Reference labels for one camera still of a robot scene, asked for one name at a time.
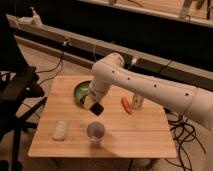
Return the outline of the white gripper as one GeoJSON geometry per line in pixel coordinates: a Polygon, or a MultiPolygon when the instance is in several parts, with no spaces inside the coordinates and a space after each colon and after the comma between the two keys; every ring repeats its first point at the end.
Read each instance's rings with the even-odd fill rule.
{"type": "MultiPolygon", "coordinates": [[[[102,83],[98,83],[95,81],[92,81],[89,85],[89,96],[96,102],[99,102],[104,96],[105,96],[106,90],[102,83]]],[[[86,96],[84,99],[83,107],[85,109],[90,109],[90,111],[95,114],[96,116],[99,116],[103,110],[104,107],[99,104],[95,103],[89,96],[86,96]]]]}

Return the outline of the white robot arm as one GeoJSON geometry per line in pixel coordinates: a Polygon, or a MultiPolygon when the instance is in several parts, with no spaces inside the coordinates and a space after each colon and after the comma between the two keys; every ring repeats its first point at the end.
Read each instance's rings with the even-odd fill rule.
{"type": "Polygon", "coordinates": [[[88,91],[99,102],[112,85],[124,88],[213,130],[213,92],[195,86],[146,76],[124,68],[124,59],[111,53],[92,66],[88,91]]]}

